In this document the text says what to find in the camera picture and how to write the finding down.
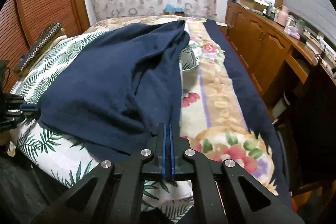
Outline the floral blanket navy border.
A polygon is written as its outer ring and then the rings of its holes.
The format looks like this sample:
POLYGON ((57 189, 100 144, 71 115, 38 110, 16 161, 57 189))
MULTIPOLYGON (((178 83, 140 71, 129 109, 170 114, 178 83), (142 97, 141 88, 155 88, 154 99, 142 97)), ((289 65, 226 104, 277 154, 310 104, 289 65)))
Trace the floral blanket navy border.
POLYGON ((210 19, 185 18, 191 54, 183 72, 181 135, 209 159, 236 160, 283 203, 290 203, 280 141, 237 54, 210 19))

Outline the dark circle pattern folded quilt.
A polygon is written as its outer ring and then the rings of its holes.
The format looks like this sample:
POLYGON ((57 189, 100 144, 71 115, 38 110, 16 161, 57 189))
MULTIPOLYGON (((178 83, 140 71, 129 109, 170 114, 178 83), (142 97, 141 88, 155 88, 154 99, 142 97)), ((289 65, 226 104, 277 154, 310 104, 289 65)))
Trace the dark circle pattern folded quilt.
POLYGON ((52 47, 66 38, 65 29, 60 22, 46 26, 27 53, 19 59, 14 73, 20 77, 26 76, 52 47))

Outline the wooden louvered wardrobe door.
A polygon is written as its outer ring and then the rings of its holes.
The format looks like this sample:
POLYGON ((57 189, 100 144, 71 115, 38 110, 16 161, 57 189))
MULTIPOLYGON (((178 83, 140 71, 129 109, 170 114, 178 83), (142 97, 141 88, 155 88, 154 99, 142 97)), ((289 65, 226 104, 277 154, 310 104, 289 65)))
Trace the wooden louvered wardrobe door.
POLYGON ((13 72, 42 30, 60 22, 67 36, 82 34, 89 26, 84 0, 6 0, 1 9, 1 60, 7 60, 3 89, 17 81, 13 72))

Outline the wooden sideboard cabinet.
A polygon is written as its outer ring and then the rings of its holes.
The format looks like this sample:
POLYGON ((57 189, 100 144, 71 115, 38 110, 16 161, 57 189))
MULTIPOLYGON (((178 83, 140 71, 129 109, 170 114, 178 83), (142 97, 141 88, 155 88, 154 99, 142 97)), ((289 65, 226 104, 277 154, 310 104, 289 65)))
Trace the wooden sideboard cabinet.
POLYGON ((233 1, 227 2, 225 22, 228 41, 269 111, 286 91, 299 93, 314 69, 307 44, 233 1))

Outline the cardboard box on cabinet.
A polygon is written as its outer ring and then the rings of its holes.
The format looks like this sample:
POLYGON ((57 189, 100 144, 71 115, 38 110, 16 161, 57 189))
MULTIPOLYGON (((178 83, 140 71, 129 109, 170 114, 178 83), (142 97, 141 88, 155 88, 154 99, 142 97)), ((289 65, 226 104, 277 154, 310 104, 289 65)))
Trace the cardboard box on cabinet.
POLYGON ((268 3, 260 0, 238 0, 238 3, 245 9, 263 12, 268 7, 268 3))

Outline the purple tissue pack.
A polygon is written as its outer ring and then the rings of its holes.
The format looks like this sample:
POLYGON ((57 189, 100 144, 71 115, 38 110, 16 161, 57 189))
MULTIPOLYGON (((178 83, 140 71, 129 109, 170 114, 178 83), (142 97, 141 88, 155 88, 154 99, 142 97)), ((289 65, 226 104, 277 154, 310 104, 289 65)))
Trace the purple tissue pack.
POLYGON ((284 32, 297 40, 300 39, 300 34, 298 33, 298 29, 295 26, 286 26, 284 32))

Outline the pink bottle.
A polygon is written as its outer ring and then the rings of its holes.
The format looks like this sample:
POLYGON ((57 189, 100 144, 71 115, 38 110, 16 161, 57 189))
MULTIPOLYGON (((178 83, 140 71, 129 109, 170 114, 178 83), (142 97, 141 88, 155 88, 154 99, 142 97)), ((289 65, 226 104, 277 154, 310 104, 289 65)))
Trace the pink bottle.
POLYGON ((277 11, 278 11, 278 14, 277 14, 277 20, 276 22, 285 27, 286 26, 286 22, 287 22, 287 19, 288 19, 288 8, 286 6, 279 6, 277 8, 277 11))

